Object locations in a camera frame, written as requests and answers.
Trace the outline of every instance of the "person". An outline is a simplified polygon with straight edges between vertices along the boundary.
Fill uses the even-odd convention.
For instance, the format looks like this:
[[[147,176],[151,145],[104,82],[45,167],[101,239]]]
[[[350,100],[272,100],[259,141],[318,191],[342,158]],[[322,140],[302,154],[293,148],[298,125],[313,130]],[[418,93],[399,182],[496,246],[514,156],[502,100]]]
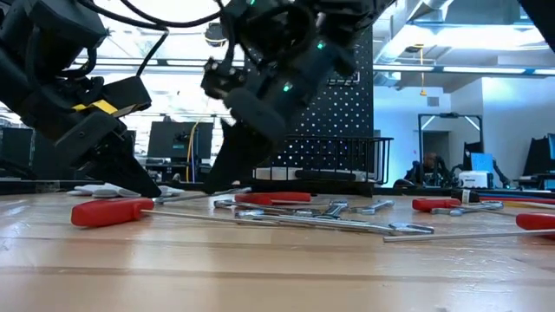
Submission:
[[[433,173],[436,172],[436,166],[437,174],[440,177],[444,177],[445,173],[448,173],[447,168],[445,167],[445,162],[443,161],[443,158],[441,156],[438,156],[437,153],[425,153],[424,159],[422,160],[422,175],[424,176],[424,180],[426,181],[427,185],[435,185],[435,178]],[[422,185],[420,168],[420,162],[413,161],[413,167],[407,171],[404,179],[416,185]]]

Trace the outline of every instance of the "black pegboard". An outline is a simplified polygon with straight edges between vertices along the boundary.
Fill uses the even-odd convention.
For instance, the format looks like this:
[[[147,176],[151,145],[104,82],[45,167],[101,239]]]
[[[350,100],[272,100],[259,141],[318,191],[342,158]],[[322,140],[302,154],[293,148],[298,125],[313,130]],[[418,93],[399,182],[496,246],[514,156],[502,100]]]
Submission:
[[[372,32],[362,34],[355,46],[358,83],[351,86],[324,87],[309,108],[291,126],[291,135],[336,138],[371,138],[374,132],[374,103],[372,79]],[[250,50],[255,57],[256,51]],[[254,66],[245,57],[245,68]],[[329,81],[345,80],[334,73]],[[362,170],[374,163],[377,150],[353,140],[288,140],[283,150],[273,158],[272,166],[302,167],[307,169]]]

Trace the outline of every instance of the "wooden tabletop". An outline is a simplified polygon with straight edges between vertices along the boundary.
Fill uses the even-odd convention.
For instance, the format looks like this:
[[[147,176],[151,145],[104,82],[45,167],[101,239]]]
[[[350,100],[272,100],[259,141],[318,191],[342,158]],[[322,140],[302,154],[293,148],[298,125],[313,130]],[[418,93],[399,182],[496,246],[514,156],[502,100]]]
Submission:
[[[364,217],[380,224],[517,229],[504,216],[413,212],[409,197],[347,198],[393,199],[393,210]],[[376,234],[165,217],[86,230],[69,222],[85,200],[0,197],[0,311],[553,311],[555,242],[539,237],[384,244]],[[210,203],[160,209],[229,214]]]

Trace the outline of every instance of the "doorway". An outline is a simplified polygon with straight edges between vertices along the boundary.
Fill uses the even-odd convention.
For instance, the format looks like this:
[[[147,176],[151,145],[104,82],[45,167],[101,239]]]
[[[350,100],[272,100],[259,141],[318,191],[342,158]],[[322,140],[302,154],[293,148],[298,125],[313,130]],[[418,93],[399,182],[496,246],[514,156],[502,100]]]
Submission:
[[[422,132],[422,151],[436,153],[445,160],[447,167],[451,166],[449,153],[449,131],[424,131]]]

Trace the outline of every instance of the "metal wrench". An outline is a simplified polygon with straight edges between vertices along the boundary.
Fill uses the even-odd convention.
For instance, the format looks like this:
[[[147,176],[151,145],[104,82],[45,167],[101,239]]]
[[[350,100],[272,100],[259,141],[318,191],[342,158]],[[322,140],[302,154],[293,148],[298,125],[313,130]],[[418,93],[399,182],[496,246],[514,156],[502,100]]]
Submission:
[[[504,205],[498,201],[485,201],[477,205],[462,205],[454,208],[434,208],[430,211],[431,214],[443,214],[451,217],[460,217],[463,214],[471,212],[490,212],[505,215],[504,212],[496,212],[502,210]]]
[[[395,202],[393,200],[383,200],[383,201],[378,201],[377,203],[366,207],[353,207],[350,209],[350,211],[353,213],[359,213],[362,215],[373,216],[378,211],[385,208],[393,207],[394,205],[395,205]]]
[[[371,224],[360,221],[331,220],[325,218],[304,218],[292,216],[243,216],[242,218],[252,218],[255,220],[275,221],[280,224],[303,224],[315,227],[322,227],[336,230],[359,231],[378,233],[383,235],[417,235],[417,234],[433,234],[434,228],[420,226],[417,224],[390,224],[387,226]]]
[[[328,210],[326,210],[322,215],[315,216],[315,218],[322,218],[328,220],[339,219],[341,213],[349,208],[349,202],[346,199],[336,199],[331,200],[328,204]]]
[[[284,209],[284,208],[279,208],[272,205],[238,203],[230,199],[214,201],[214,208],[231,208],[233,206],[248,208],[254,211],[265,211],[269,213],[278,213],[278,214],[287,214],[287,215],[292,214],[292,215],[304,216],[304,217],[313,217],[320,213],[320,211],[318,210],[310,210],[310,209],[306,209],[306,210],[305,209]]]

